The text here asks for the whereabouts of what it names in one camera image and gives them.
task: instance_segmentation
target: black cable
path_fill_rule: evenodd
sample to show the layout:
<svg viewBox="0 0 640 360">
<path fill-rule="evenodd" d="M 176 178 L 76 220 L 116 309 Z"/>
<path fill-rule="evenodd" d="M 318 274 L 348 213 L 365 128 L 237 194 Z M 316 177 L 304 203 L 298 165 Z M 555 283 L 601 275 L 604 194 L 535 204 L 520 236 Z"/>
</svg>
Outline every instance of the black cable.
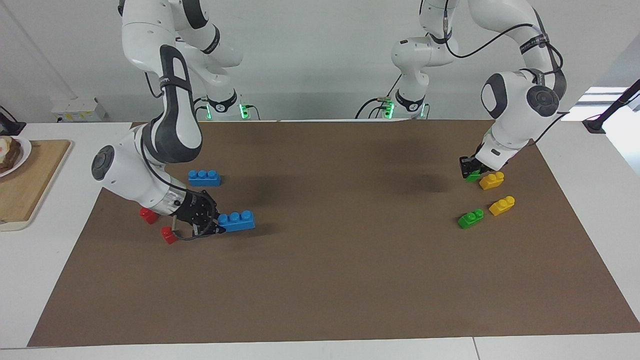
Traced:
<svg viewBox="0 0 640 360">
<path fill-rule="evenodd" d="M 519 24 L 519 25 L 515 25 L 515 26 L 511 26 L 510 28 L 508 28 L 507 30 L 503 31 L 502 33 L 499 33 L 498 35 L 496 35 L 493 39 L 489 40 L 489 42 L 487 42 L 485 45 L 482 45 L 481 47 L 478 47 L 475 51 L 468 53 L 466 55 L 458 55 L 456 53 L 454 53 L 451 48 L 449 47 L 449 39 L 446 38 L 445 36 L 445 42 L 444 44 L 447 46 L 447 50 L 449 50 L 449 52 L 458 59 L 464 59 L 464 58 L 468 58 L 469 56 L 473 56 L 477 53 L 479 53 L 480 51 L 482 51 L 485 47 L 491 45 L 494 41 L 498 40 L 500 37 L 503 37 L 504 35 L 506 35 L 507 33 L 509 33 L 512 30 L 518 29 L 518 28 L 524 28 L 524 27 L 530 27 L 532 28 L 533 25 L 532 24 Z"/>
<path fill-rule="evenodd" d="M 564 58 L 562 56 L 562 54 L 558 51 L 558 49 L 556 49 L 555 46 L 551 45 L 550 43 L 547 43 L 547 46 L 549 46 L 549 49 L 551 49 L 556 55 L 558 55 L 558 60 L 560 60 L 560 64 L 557 66 L 557 68 L 555 70 L 551 70 L 548 72 L 543 72 L 543 75 L 551 75 L 551 74 L 555 74 L 556 72 L 559 72 L 560 70 L 562 70 L 563 66 L 564 66 Z"/>
<path fill-rule="evenodd" d="M 4 106 L 0 105 L 0 109 L 2 109 L 7 115 L 11 116 L 11 119 L 13 119 L 13 122 L 18 122 L 15 116 L 13 116 L 13 114 L 10 113 L 9 110 L 7 110 Z"/>
<path fill-rule="evenodd" d="M 246 108 L 247 109 L 255 109 L 256 114 L 258 114 L 258 120 L 262 120 L 260 118 L 260 110 L 258 110 L 258 107 L 256 105 L 247 105 Z"/>
<path fill-rule="evenodd" d="M 158 119 L 160 119 L 160 117 L 157 117 L 154 120 L 151 120 L 151 123 L 157 121 Z M 164 180 L 160 175 L 158 175 L 158 173 L 153 169 L 153 167 L 149 163 L 149 160 L 147 159 L 147 153 L 145 152 L 145 144 L 144 144 L 144 141 L 143 141 L 142 137 L 140 137 L 140 153 L 142 154 L 142 159 L 144 160 L 147 168 L 149 169 L 149 171 L 151 171 L 151 174 L 153 174 L 158 180 L 160 180 L 165 185 L 168 185 L 170 188 L 174 188 L 176 190 L 180 190 L 182 192 L 190 193 L 191 195 L 195 195 L 195 196 L 199 196 L 201 198 L 204 198 L 207 202 L 209 202 L 209 205 L 211 206 L 211 211 L 215 211 L 216 205 L 215 205 L 215 203 L 213 203 L 212 199 L 202 195 L 201 193 L 194 192 L 193 190 L 181 188 L 179 186 L 171 184 L 167 180 Z M 212 225 L 214 225 L 213 217 L 209 218 L 209 223 L 207 224 L 207 226 L 202 231 L 202 234 L 200 234 L 200 235 L 192 236 L 190 238 L 183 238 L 180 235 L 178 235 L 175 231 L 173 232 L 173 234 L 175 235 L 176 238 L 178 238 L 180 240 L 183 240 L 183 241 L 191 241 L 191 240 L 195 240 L 195 239 L 205 238 L 205 237 L 208 237 L 210 235 L 213 235 L 213 234 L 206 234 L 207 231 L 209 231 L 211 229 Z"/>
<path fill-rule="evenodd" d="M 556 118 L 556 119 L 551 123 L 551 125 L 549 125 L 549 126 L 546 128 L 546 130 L 544 130 L 544 131 L 542 132 L 542 134 L 540 134 L 540 136 L 539 136 L 535 141 L 533 141 L 533 143 L 530 143 L 530 144 L 529 144 L 529 145 L 527 145 L 527 146 L 533 146 L 533 145 L 536 145 L 536 144 L 538 143 L 538 141 L 540 141 L 540 139 L 542 139 L 542 137 L 546 135 L 547 131 L 551 130 L 551 128 L 552 128 L 552 127 L 553 127 L 557 122 L 559 122 L 560 120 L 562 120 L 562 118 L 563 118 L 563 117 L 565 117 L 565 116 L 569 115 L 569 113 L 568 113 L 568 112 L 562 112 L 562 113 L 558 113 L 558 114 L 560 114 L 560 116 L 558 116 L 558 118 Z M 592 117 L 587 118 L 587 119 L 585 119 L 585 120 L 592 119 L 592 118 L 594 118 L 594 117 L 596 117 L 596 116 L 599 116 L 599 115 L 592 116 Z"/>
<path fill-rule="evenodd" d="M 155 97 L 156 99 L 160 99 L 160 97 L 164 95 L 164 92 L 160 90 L 160 94 L 156 95 L 154 93 L 154 89 L 151 87 L 151 80 L 149 80 L 149 74 L 146 71 L 145 71 L 145 77 L 147 78 L 147 85 L 149 86 L 149 91 L 151 92 L 151 96 Z"/>
<path fill-rule="evenodd" d="M 206 106 L 200 106 L 196 109 L 196 113 L 198 113 L 198 110 L 207 110 Z"/>
<path fill-rule="evenodd" d="M 377 98 L 377 97 L 374 97 L 373 99 L 368 100 L 367 102 L 365 102 L 365 103 L 362 105 L 362 107 L 360 107 L 360 109 L 358 110 L 358 113 L 356 114 L 356 117 L 355 117 L 354 119 L 357 119 L 357 118 L 360 116 L 360 114 L 361 114 L 362 110 L 364 110 L 364 108 L 366 108 L 366 107 L 367 107 L 367 105 L 369 105 L 369 104 L 370 104 L 370 103 L 372 103 L 372 102 L 376 102 L 376 101 L 380 101 L 380 100 L 378 100 L 378 98 Z"/>
<path fill-rule="evenodd" d="M 398 75 L 398 78 L 396 79 L 396 82 L 393 84 L 393 86 L 391 86 L 391 89 L 387 93 L 387 97 L 391 96 L 391 93 L 394 91 L 394 89 L 396 88 L 396 85 L 398 85 L 398 82 L 400 81 L 401 78 L 402 78 L 402 73 L 400 73 L 400 75 Z M 380 115 L 380 109 L 378 109 L 378 112 L 376 113 L 376 119 L 378 118 L 379 115 Z"/>
<path fill-rule="evenodd" d="M 424 120 L 429 120 L 429 114 L 431 113 L 431 105 L 426 104 L 425 106 L 429 106 L 429 110 L 427 110 L 427 116 L 424 117 Z"/>
<path fill-rule="evenodd" d="M 378 106 L 377 108 L 374 108 L 374 109 L 373 109 L 373 110 L 371 110 L 371 112 L 369 113 L 369 117 L 368 117 L 368 119 L 371 119 L 371 116 L 373 115 L 373 112 L 374 112 L 374 111 L 376 111 L 376 110 L 377 110 L 377 111 L 378 111 L 378 113 L 380 113 L 380 110 L 384 110 L 384 109 L 386 109 L 386 107 L 384 107 L 384 106 Z"/>
<path fill-rule="evenodd" d="M 448 12 L 447 9 L 448 8 L 449 8 L 449 0 L 447 0 L 445 2 L 445 5 L 444 5 L 444 18 L 443 18 L 443 21 L 444 21 L 444 19 L 446 19 L 448 17 L 448 14 L 447 14 L 447 12 Z M 485 47 L 489 46 L 491 43 L 493 43 L 494 41 L 498 40 L 500 37 L 503 37 L 504 35 L 506 35 L 510 31 L 513 31 L 513 30 L 518 29 L 518 28 L 524 28 L 524 27 L 533 28 L 533 27 L 535 27 L 535 25 L 533 25 L 533 24 L 518 24 L 518 25 L 515 25 L 515 26 L 511 26 L 507 30 L 505 30 L 502 33 L 498 34 L 493 39 L 489 40 L 489 42 L 487 42 L 485 45 L 482 45 L 481 47 L 477 48 L 475 51 L 473 51 L 471 53 L 468 53 L 466 55 L 458 55 L 458 54 L 454 53 L 453 51 L 451 51 L 451 48 L 449 47 L 449 38 L 447 37 L 448 34 L 444 34 L 444 44 L 447 46 L 447 50 L 449 50 L 449 52 L 455 58 L 464 59 L 464 58 L 468 58 L 469 56 L 477 54 L 479 51 L 482 51 Z M 556 55 L 558 55 L 558 59 L 560 60 L 560 64 L 558 65 L 558 67 L 556 69 L 554 69 L 552 71 L 549 71 L 549 72 L 545 72 L 545 73 L 543 73 L 543 75 L 555 74 L 556 72 L 559 72 L 560 70 L 562 70 L 562 68 L 564 66 L 564 58 L 563 58 L 562 54 L 560 53 L 560 51 L 558 51 L 558 49 L 556 49 L 555 46 L 551 45 L 551 43 L 547 42 L 547 46 L 549 46 L 549 49 L 551 49 Z"/>
</svg>

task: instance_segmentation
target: table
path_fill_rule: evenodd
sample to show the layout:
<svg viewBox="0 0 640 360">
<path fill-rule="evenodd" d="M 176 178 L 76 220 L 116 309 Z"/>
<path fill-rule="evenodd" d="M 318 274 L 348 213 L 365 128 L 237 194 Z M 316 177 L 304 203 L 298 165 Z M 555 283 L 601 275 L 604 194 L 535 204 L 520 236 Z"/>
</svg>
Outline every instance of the table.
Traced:
<svg viewBox="0 0 640 360">
<path fill-rule="evenodd" d="M 93 155 L 130 126 L 32 124 L 23 132 L 32 140 L 69 138 L 74 148 L 31 227 L 0 234 L 0 348 L 16 349 L 0 357 L 633 359 L 640 353 L 640 334 L 18 349 L 26 346 L 99 193 L 87 171 Z M 579 123 L 558 124 L 539 146 L 637 316 L 640 241 L 630 214 L 640 204 L 640 177 L 605 136 L 588 134 Z M 69 198 L 73 207 L 61 212 L 58 204 Z"/>
</svg>

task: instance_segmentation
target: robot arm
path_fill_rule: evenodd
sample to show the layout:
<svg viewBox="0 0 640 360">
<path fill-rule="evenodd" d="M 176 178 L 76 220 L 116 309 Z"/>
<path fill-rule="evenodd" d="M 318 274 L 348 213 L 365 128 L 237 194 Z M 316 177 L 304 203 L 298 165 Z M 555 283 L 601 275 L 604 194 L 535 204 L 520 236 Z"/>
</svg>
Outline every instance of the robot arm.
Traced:
<svg viewBox="0 0 640 360">
<path fill-rule="evenodd" d="M 213 109 L 213 117 L 225 120 L 243 120 L 240 95 L 231 84 L 226 67 L 238 66 L 242 53 L 236 51 L 239 58 L 233 62 L 223 62 L 190 46 L 182 40 L 177 42 L 178 49 L 187 59 L 187 65 L 204 84 L 207 92 L 207 103 Z"/>
<path fill-rule="evenodd" d="M 423 69 L 454 61 L 453 55 L 445 46 L 445 40 L 453 51 L 458 50 L 458 42 L 451 36 L 451 32 L 444 35 L 442 19 L 445 3 L 446 0 L 424 1 L 420 9 L 420 24 L 427 35 L 398 41 L 393 47 L 391 59 L 402 74 L 393 98 L 395 113 L 399 117 L 414 119 L 421 113 L 429 86 L 429 76 Z M 452 21 L 457 5 L 458 0 L 452 0 L 446 5 L 449 22 Z"/>
<path fill-rule="evenodd" d="M 507 33 L 519 46 L 526 68 L 492 75 L 482 91 L 484 108 L 495 119 L 476 153 L 460 158 L 463 177 L 500 170 L 554 121 L 566 79 L 540 16 L 526 0 L 468 0 L 472 18 L 485 29 Z"/>
<path fill-rule="evenodd" d="M 194 160 L 202 148 L 188 63 L 180 51 L 185 48 L 177 44 L 176 33 L 218 63 L 239 64 L 242 55 L 221 41 L 199 0 L 120 0 L 118 9 L 125 56 L 137 68 L 159 76 L 164 112 L 102 148 L 92 163 L 93 177 L 125 199 L 188 222 L 195 237 L 222 233 L 224 228 L 213 221 L 219 215 L 215 201 L 164 171 L 166 164 Z"/>
<path fill-rule="evenodd" d="M 463 177 L 472 172 L 499 170 L 529 139 L 551 123 L 566 91 L 566 79 L 557 64 L 540 16 L 526 0 L 468 0 L 471 16 L 481 27 L 504 33 L 519 46 L 526 68 L 492 75 L 484 85 L 482 101 L 496 120 L 471 157 L 460 158 Z M 452 37 L 452 20 L 458 0 L 425 0 L 421 38 L 397 42 L 394 65 L 402 72 L 395 94 L 396 113 L 415 118 L 424 107 L 429 85 L 425 67 L 451 63 L 458 51 Z"/>
</svg>

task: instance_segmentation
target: electrical box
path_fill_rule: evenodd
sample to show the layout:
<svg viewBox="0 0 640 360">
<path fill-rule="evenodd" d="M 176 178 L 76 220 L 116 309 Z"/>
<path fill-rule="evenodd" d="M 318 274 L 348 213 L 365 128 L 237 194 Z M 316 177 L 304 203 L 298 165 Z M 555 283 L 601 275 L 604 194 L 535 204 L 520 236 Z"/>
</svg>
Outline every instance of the electrical box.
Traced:
<svg viewBox="0 0 640 360">
<path fill-rule="evenodd" d="M 102 122 L 107 115 L 96 98 L 60 102 L 51 112 L 57 122 Z"/>
</svg>

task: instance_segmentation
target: white plate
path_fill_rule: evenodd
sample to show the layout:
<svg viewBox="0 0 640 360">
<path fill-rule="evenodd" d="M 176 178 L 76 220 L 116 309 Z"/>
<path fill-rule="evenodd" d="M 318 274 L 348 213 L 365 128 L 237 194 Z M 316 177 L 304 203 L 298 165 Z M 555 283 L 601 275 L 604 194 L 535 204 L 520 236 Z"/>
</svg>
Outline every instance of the white plate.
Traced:
<svg viewBox="0 0 640 360">
<path fill-rule="evenodd" d="M 0 177 L 7 176 L 15 171 L 15 169 L 19 168 L 31 155 L 31 142 L 20 136 L 12 136 L 12 138 L 20 143 L 20 156 L 18 157 L 18 161 L 15 162 L 13 168 L 9 171 L 3 172 L 0 174 Z"/>
</svg>

